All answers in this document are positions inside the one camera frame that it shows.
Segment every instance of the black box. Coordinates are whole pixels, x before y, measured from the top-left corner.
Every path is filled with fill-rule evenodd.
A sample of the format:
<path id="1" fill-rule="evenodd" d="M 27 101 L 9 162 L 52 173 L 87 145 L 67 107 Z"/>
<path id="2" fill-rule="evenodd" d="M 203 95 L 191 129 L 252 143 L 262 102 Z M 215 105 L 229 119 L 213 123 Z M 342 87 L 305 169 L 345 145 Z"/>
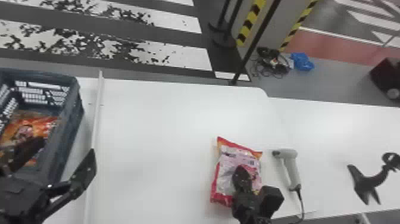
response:
<path id="1" fill-rule="evenodd" d="M 0 69 L 0 134 L 16 109 L 57 117 L 35 165 L 14 176 L 47 185 L 58 182 L 83 117 L 79 84 L 75 77 L 39 71 Z"/>
<path id="2" fill-rule="evenodd" d="M 370 72 L 372 81 L 391 99 L 400 99 L 400 60 L 385 58 Z"/>

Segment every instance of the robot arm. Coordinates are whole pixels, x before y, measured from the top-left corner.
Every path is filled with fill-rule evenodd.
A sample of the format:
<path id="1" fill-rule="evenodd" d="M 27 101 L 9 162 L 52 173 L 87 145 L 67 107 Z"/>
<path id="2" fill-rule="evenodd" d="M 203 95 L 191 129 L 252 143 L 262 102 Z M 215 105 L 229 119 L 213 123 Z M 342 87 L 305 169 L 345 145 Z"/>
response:
<path id="1" fill-rule="evenodd" d="M 31 139 L 18 147 L 24 154 L 13 160 L 0 161 L 0 224 L 40 224 L 71 200 L 83 194 L 96 175 L 96 158 L 93 149 L 79 164 L 68 181 L 41 186 L 19 179 L 13 173 L 24 166 L 40 148 L 43 138 Z"/>

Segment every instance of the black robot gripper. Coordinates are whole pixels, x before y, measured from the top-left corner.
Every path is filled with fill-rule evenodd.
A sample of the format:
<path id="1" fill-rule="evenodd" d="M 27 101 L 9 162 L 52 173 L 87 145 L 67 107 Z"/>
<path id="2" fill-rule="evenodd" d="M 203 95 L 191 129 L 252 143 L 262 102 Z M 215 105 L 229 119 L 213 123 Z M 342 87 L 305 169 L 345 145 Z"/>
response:
<path id="1" fill-rule="evenodd" d="M 254 194 L 251 179 L 245 168 L 236 168 L 232 176 L 236 190 L 232 199 L 232 215 L 240 224 L 269 224 L 284 198 L 280 190 L 272 186 L 263 186 L 257 195 Z"/>
<path id="2" fill-rule="evenodd" d="M 369 195 L 380 204 L 379 195 L 376 192 L 375 187 L 381 185 L 388 177 L 389 171 L 396 169 L 400 170 L 400 155 L 396 153 L 385 153 L 382 156 L 385 164 L 382 166 L 382 170 L 375 176 L 364 176 L 354 165 L 348 165 L 347 168 L 350 171 L 354 181 L 354 190 L 360 199 L 366 204 L 369 204 Z"/>

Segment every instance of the yellow and black striped pole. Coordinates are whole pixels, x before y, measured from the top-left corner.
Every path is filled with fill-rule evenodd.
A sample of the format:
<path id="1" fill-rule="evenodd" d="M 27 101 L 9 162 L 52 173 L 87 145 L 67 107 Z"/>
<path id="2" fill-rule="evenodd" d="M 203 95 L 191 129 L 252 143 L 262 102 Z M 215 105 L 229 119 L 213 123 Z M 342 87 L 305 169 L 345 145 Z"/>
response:
<path id="1" fill-rule="evenodd" d="M 237 36 L 236 44 L 238 46 L 243 46 L 246 42 L 247 37 L 250 35 L 251 28 L 257 21 L 257 17 L 264 8 L 265 0 L 255 0 L 253 6 L 251 7 L 250 13 L 247 15 L 242 29 L 240 30 L 239 36 Z"/>
<path id="2" fill-rule="evenodd" d="M 300 15 L 300 18 L 297 20 L 296 24 L 290 30 L 290 33 L 288 34 L 288 36 L 283 41 L 283 44 L 280 46 L 280 48 L 279 48 L 280 52 L 283 52 L 285 50 L 285 48 L 289 45 L 293 36 L 296 34 L 297 30 L 299 30 L 299 28 L 301 27 L 301 24 L 304 22 L 304 20 L 307 18 L 307 16 L 310 14 L 310 12 L 313 10 L 314 6 L 317 4 L 318 1 L 319 0 L 311 0 L 310 1 L 310 4 Z"/>

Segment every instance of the handheld scanner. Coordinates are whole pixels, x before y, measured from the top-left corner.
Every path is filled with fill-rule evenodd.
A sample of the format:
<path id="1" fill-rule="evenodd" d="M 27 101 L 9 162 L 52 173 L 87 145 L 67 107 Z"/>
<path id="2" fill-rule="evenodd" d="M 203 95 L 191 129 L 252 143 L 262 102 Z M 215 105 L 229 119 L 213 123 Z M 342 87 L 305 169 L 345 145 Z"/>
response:
<path id="1" fill-rule="evenodd" d="M 291 182 L 289 190 L 290 191 L 300 190 L 301 181 L 300 181 L 299 170 L 297 169 L 296 165 L 296 157 L 297 157 L 296 150 L 274 150 L 272 152 L 272 155 L 275 158 L 283 159 L 283 163 L 286 166 L 287 173 L 289 174 Z"/>

